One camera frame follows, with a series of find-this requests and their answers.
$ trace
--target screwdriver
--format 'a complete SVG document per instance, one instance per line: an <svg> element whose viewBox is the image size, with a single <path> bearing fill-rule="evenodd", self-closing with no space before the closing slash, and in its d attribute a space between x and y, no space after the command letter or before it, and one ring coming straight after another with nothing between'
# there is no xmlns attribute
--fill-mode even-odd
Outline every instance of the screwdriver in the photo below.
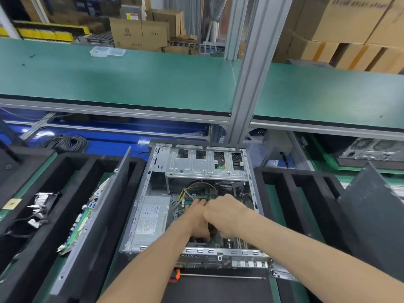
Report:
<svg viewBox="0 0 404 303"><path fill-rule="evenodd" d="M181 271L177 268L175 269L169 279L169 283L177 283L180 276L201 276L205 278L247 278L247 279L255 279L255 280L265 280L265 277L261 276L231 276L231 275L212 275L212 274L190 274L190 273L181 273Z"/></svg>

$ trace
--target hand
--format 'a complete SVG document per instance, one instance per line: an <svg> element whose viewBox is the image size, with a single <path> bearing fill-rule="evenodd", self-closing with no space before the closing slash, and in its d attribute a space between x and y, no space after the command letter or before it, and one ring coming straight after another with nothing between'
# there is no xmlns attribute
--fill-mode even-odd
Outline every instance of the hand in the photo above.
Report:
<svg viewBox="0 0 404 303"><path fill-rule="evenodd" d="M191 205L186 205L183 219L187 220L191 227L191 236L195 238L203 238L205 242L210 240L208 222L203 216L206 200L194 199Z"/></svg>
<svg viewBox="0 0 404 303"><path fill-rule="evenodd" d="M223 238L240 237L239 225L251 209L230 194L209 200L204 217L213 224Z"/></svg>

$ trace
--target forearm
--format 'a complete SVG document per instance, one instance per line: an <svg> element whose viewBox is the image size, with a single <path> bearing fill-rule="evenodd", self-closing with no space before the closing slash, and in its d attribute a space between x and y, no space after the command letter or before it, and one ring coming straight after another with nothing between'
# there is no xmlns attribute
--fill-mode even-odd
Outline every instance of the forearm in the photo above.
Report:
<svg viewBox="0 0 404 303"><path fill-rule="evenodd" d="M98 302L160 302L190 235L184 219L173 222L163 235L125 267Z"/></svg>
<svg viewBox="0 0 404 303"><path fill-rule="evenodd" d="M398 302L404 284L376 268L248 211L239 237L282 263L324 303Z"/></svg>

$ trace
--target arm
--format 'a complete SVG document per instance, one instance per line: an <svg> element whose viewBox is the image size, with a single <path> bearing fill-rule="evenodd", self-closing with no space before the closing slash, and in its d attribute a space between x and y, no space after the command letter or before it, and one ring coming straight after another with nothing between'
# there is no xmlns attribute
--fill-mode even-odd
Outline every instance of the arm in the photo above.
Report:
<svg viewBox="0 0 404 303"><path fill-rule="evenodd" d="M210 200L205 219L224 237L239 237L281 262L324 303L402 302L404 284L382 271L283 227L231 195Z"/></svg>
<svg viewBox="0 0 404 303"><path fill-rule="evenodd" d="M210 239L208 223L203 217L205 204L206 200L195 199L183 216L125 267L98 303L161 302L189 237Z"/></svg>

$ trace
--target power supply label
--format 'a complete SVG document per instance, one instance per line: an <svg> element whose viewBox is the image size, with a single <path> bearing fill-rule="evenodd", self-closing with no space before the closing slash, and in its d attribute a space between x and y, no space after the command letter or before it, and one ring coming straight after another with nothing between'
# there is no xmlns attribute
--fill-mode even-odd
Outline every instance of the power supply label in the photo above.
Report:
<svg viewBox="0 0 404 303"><path fill-rule="evenodd" d="M136 227L136 234L154 235L155 225L158 217L158 205L144 205L140 212L139 222Z"/></svg>

